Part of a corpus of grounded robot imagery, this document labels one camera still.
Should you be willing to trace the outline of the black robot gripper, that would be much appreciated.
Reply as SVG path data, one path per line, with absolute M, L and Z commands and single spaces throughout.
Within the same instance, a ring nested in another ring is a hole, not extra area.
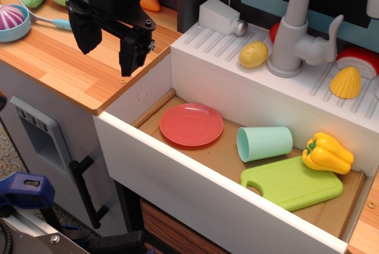
M 120 39 L 119 64 L 122 76 L 144 65 L 155 48 L 155 22 L 144 12 L 141 0 L 68 0 L 70 26 L 83 54 L 102 41 L 102 30 Z

